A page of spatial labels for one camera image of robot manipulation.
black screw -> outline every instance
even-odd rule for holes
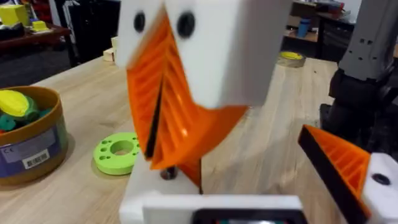
[[[195,29],[195,16],[192,12],[184,12],[177,22],[177,31],[180,37],[189,38]]]
[[[377,183],[379,183],[381,185],[390,185],[391,184],[390,179],[382,174],[373,174],[372,178],[374,181],[376,181]]]
[[[174,180],[177,177],[178,169],[175,166],[166,168],[160,172],[160,176],[164,180]]]
[[[144,30],[145,27],[145,14],[144,12],[138,12],[136,18],[134,18],[134,28],[140,33]]]

gray robot arm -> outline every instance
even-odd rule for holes
[[[339,68],[358,80],[382,80],[391,71],[397,35],[398,1],[363,0]]]

wooden tabletop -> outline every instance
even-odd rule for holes
[[[276,66],[267,101],[250,109],[230,135],[203,158],[206,194],[296,194],[310,223],[340,215],[299,145],[303,124],[318,124],[333,62],[307,59],[303,68]],[[97,58],[37,85],[62,98],[70,148],[63,164],[34,183],[0,187],[1,223],[119,223],[128,176],[99,172],[92,154],[113,133],[133,131],[125,72]]]
[[[69,35],[71,32],[70,29],[56,26],[53,24],[46,23],[46,25],[49,29],[52,30],[51,32],[31,34],[30,32],[25,31],[25,35],[23,35],[22,37],[16,37],[9,40],[0,41],[0,50],[10,49],[12,47],[18,47],[26,44],[52,41],[54,39],[59,39],[64,35]]]

